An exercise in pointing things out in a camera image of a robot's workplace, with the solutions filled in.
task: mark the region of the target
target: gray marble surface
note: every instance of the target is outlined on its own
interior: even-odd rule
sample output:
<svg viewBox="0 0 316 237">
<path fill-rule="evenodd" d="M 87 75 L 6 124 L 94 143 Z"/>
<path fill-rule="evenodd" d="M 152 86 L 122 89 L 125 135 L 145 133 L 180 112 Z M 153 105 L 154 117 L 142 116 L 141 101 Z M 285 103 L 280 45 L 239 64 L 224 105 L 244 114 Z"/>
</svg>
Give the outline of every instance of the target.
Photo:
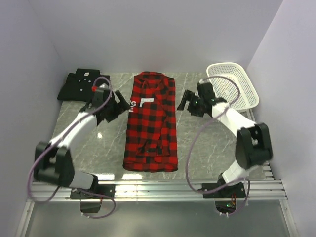
<svg viewBox="0 0 316 237">
<path fill-rule="evenodd" d="M 120 90 L 129 102 L 133 76 L 137 73 L 105 73 L 111 76 L 114 90 Z M 165 73 L 173 77 L 176 83 L 176 107 L 179 105 L 185 89 L 196 91 L 196 83 L 206 77 L 204 73 Z M 82 102 L 63 102 L 59 118 L 54 130 L 54 136 L 62 132 L 77 116 Z M 75 168 L 84 172 L 98 174 L 104 179 L 185 179 L 185 162 L 189 146 L 197 131 L 205 124 L 209 116 L 198 118 L 188 111 L 176 111 L 178 171 L 172 173 L 131 172 L 122 167 L 126 140 L 128 112 L 118 119 L 101 123 L 73 153 Z M 235 159 L 234 135 L 220 122 L 215 122 L 205 129 L 198 138 L 189 163 L 189 173 L 192 179 L 217 179 Z M 261 167 L 250 174 L 251 179 L 264 179 Z"/>
</svg>

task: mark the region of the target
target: plaid shirt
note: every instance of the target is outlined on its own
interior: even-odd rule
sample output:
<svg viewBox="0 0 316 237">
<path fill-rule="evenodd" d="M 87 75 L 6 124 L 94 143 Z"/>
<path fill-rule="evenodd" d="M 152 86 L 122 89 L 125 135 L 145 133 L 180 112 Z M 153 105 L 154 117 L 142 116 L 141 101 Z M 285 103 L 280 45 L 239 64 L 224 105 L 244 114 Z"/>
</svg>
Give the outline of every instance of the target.
<svg viewBox="0 0 316 237">
<path fill-rule="evenodd" d="M 134 77 L 123 168 L 172 172 L 178 169 L 175 83 L 161 73 Z"/>
</svg>

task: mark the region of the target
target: white wall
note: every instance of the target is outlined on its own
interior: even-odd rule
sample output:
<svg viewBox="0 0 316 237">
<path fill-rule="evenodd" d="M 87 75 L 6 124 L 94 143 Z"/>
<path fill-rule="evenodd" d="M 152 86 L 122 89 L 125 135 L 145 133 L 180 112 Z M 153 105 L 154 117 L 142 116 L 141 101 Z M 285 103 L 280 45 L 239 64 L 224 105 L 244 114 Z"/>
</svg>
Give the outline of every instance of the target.
<svg viewBox="0 0 316 237">
<path fill-rule="evenodd" d="M 247 67 L 282 0 L 29 0 L 69 71 Z"/>
<path fill-rule="evenodd" d="M 66 75 L 25 0 L 0 1 L 0 236 L 16 231 L 35 146 L 51 137 Z"/>
<path fill-rule="evenodd" d="M 302 237 L 316 236 L 315 9 L 315 0 L 284 0 L 247 70 Z"/>
</svg>

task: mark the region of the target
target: black mounting plate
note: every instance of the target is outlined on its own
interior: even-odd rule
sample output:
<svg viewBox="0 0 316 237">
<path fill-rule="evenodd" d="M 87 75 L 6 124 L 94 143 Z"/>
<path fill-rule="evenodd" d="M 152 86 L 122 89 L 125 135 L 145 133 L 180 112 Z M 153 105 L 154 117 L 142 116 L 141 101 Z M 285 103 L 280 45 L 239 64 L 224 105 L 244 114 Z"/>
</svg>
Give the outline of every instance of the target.
<svg viewBox="0 0 316 237">
<path fill-rule="evenodd" d="M 202 191 L 208 191 L 219 187 L 220 185 L 217 183 L 202 183 Z M 243 183 L 238 183 L 234 185 L 234 193 L 236 193 L 236 198 L 245 198 L 246 192 L 244 190 Z M 224 196 L 220 191 L 212 193 L 212 194 L 203 194 L 204 199 L 217 199 L 217 198 L 230 198 L 229 196 Z"/>
<path fill-rule="evenodd" d="M 114 193 L 115 193 L 115 184 L 98 184 L 98 187 L 95 193 L 106 195 L 113 198 Z M 85 200 L 85 199 L 100 199 L 100 197 L 84 194 L 83 192 L 77 189 L 71 189 L 70 199 Z"/>
</svg>

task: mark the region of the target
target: plastic basket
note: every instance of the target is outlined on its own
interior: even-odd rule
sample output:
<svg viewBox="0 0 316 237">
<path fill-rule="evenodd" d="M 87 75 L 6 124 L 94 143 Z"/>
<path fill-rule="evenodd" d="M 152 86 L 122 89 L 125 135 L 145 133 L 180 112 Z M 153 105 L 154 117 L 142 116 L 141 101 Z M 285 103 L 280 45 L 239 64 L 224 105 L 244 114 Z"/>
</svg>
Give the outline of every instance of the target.
<svg viewBox="0 0 316 237">
<path fill-rule="evenodd" d="M 259 96 L 253 87 L 246 71 L 237 63 L 216 63 L 207 67 L 208 77 L 224 76 L 233 80 L 240 89 L 239 99 L 232 104 L 232 108 L 239 112 L 256 107 L 259 103 Z M 209 81 L 213 84 L 216 97 L 223 97 L 231 102 L 237 97 L 237 91 L 229 81 L 223 78 L 212 78 Z"/>
</svg>

